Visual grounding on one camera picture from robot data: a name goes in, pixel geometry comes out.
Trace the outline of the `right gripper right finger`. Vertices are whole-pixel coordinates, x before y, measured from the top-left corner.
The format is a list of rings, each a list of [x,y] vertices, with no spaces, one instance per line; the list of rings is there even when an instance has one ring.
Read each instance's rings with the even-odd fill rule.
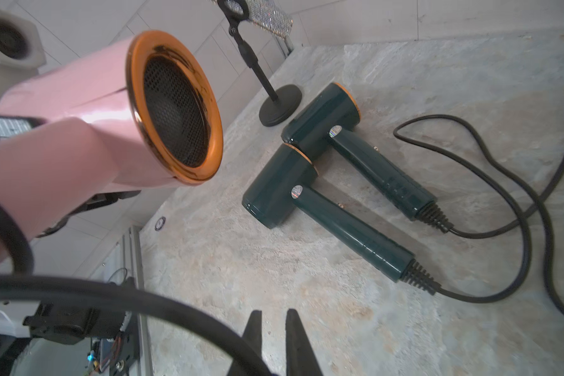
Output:
[[[285,330],[286,375],[323,376],[297,310],[287,311]]]

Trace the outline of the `pink hair dryer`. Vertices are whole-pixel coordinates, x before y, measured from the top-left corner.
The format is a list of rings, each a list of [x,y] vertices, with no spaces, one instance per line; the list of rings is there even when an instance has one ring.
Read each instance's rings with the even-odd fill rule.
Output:
[[[96,194],[197,186],[222,162],[216,96],[194,55],[145,31],[0,100],[0,116],[35,127],[0,139],[0,263]]]

